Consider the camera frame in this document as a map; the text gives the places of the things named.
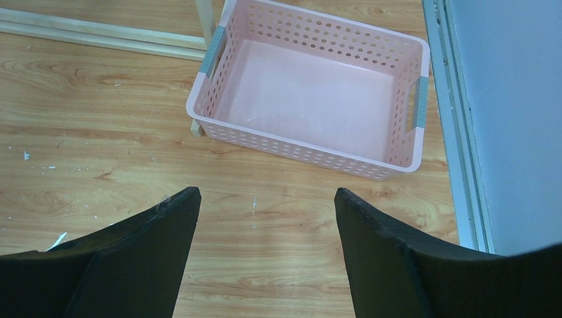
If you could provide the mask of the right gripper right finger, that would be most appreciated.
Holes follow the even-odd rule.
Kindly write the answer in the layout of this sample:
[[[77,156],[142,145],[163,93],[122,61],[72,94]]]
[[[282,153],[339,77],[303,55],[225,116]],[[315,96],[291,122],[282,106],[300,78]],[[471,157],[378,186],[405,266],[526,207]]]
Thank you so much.
[[[561,245],[499,256],[433,237],[349,189],[335,213],[357,317],[560,317]]]

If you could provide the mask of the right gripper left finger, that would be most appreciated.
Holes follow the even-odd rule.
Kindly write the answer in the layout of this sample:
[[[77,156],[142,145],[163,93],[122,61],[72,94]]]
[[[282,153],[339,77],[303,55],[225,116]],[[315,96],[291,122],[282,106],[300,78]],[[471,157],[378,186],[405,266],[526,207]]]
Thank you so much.
[[[1,316],[173,316],[200,204],[187,187],[46,252],[3,255]]]

